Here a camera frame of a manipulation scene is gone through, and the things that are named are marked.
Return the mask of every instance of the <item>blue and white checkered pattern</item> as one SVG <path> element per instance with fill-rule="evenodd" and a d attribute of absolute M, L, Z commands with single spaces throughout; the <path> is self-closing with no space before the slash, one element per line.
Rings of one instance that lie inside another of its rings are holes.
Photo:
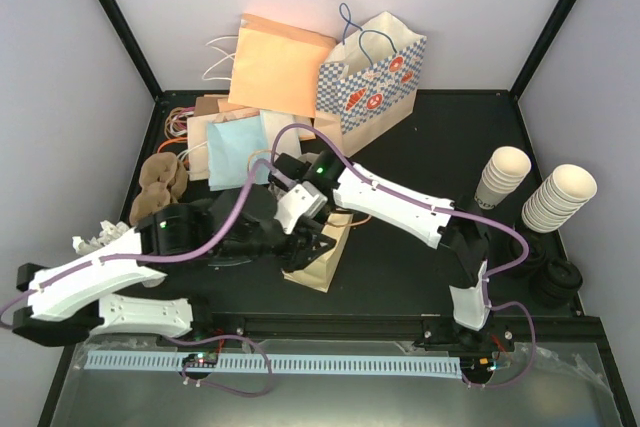
<path fill-rule="evenodd" d="M 381 60 L 360 72 L 348 75 L 348 66 L 341 62 L 324 63 L 318 76 L 316 109 L 321 112 L 338 114 L 342 133 L 347 134 L 393 107 L 418 88 L 422 72 L 422 61 L 426 48 L 426 37 L 414 42 L 397 53 Z M 403 58 L 403 64 L 396 72 L 389 66 L 397 57 Z M 413 73 L 405 83 L 401 79 Z M 362 98 L 347 111 L 347 103 L 352 94 L 367 89 Z M 376 94 L 382 94 L 382 103 L 376 108 L 367 109 L 368 100 Z"/>

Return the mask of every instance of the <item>black tabletop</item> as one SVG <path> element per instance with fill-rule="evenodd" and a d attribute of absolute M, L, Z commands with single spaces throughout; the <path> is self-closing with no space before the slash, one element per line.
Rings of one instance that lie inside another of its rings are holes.
<path fill-rule="evenodd" d="M 174 96 L 166 110 L 193 105 L 194 99 Z M 474 193 L 481 171 L 497 147 L 519 147 L 533 159 L 533 171 L 516 192 L 486 214 L 512 225 L 539 184 L 537 165 L 516 109 L 506 93 L 419 93 L 413 114 L 352 160 L 410 189 L 455 200 Z M 161 131 L 156 140 L 156 145 L 163 140 Z M 323 147 L 321 142 L 311 141 L 304 142 L 303 148 L 320 151 Z M 192 182 L 182 201 L 207 195 L 210 193 L 206 181 Z M 504 234 L 493 232 L 490 268 L 496 265 L 505 240 Z M 547 235 L 544 243 L 550 253 L 560 252 L 557 235 Z M 352 228 L 328 293 L 284 280 L 278 264 L 269 261 L 197 272 L 185 270 L 172 275 L 157 289 L 166 297 L 208 297 L 219 313 L 451 314 L 449 289 L 434 269 L 439 255 L 410 234 L 373 219 Z M 528 294 L 527 279 L 494 276 L 489 293 L 494 304 L 520 300 L 534 315 L 571 315 L 569 306 L 549 310 L 535 304 Z"/>

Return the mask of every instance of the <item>stack of paper cups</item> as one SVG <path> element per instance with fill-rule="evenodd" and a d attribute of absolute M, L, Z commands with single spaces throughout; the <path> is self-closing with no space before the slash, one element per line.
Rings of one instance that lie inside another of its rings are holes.
<path fill-rule="evenodd" d="M 482 171 L 476 189 L 475 200 L 480 208 L 493 209 L 516 190 L 530 170 L 531 161 L 520 149 L 508 146 L 497 149 Z"/>
<path fill-rule="evenodd" d="M 556 167 L 522 208 L 522 220 L 539 233 L 553 232 L 596 195 L 593 176 L 577 165 Z"/>

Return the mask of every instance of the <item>perforated metal strip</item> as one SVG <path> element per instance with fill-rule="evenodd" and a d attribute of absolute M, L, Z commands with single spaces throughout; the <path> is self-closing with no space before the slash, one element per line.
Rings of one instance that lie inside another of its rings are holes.
<path fill-rule="evenodd" d="M 93 351 L 88 370 L 137 370 L 179 372 L 189 353 Z M 393 375 L 460 379 L 460 360 L 449 357 L 393 357 L 359 355 L 269 355 L 275 374 Z M 197 372 L 264 373 L 264 359 L 257 354 L 221 354 L 215 368 Z"/>

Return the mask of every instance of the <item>blue bag handle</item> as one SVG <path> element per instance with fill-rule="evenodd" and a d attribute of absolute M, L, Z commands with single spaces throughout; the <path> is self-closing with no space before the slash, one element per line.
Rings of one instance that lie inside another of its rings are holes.
<path fill-rule="evenodd" d="M 389 43 L 391 44 L 391 48 L 393 49 L 393 53 L 394 54 L 398 53 L 398 49 L 396 49 L 396 46 L 394 45 L 393 40 L 391 40 L 391 37 L 389 37 L 384 32 L 380 32 L 379 30 L 363 30 L 362 32 L 360 32 L 360 37 L 358 37 L 358 45 L 360 46 L 360 50 L 362 51 L 362 53 L 367 57 L 367 59 L 369 59 L 369 63 L 371 64 L 371 67 L 373 67 L 373 60 L 371 59 L 369 54 L 367 54 L 367 51 L 364 50 L 364 47 L 362 46 L 362 36 L 364 34 L 366 34 L 367 32 L 373 32 L 374 34 L 384 35 L 387 38 L 387 40 L 389 41 Z"/>
<path fill-rule="evenodd" d="M 347 9 L 347 15 L 344 15 L 344 13 L 342 12 L 342 8 Z M 343 2 L 340 4 L 340 7 L 338 8 L 338 11 L 340 12 L 340 17 L 342 17 L 342 20 L 344 20 L 347 25 L 344 26 L 344 31 L 342 32 L 342 45 L 344 45 L 344 41 L 347 38 L 347 29 L 349 28 L 350 25 L 353 25 L 355 28 L 362 30 L 362 27 L 359 26 L 358 24 L 356 24 L 355 22 L 351 22 L 351 9 L 349 8 L 349 6 Z"/>

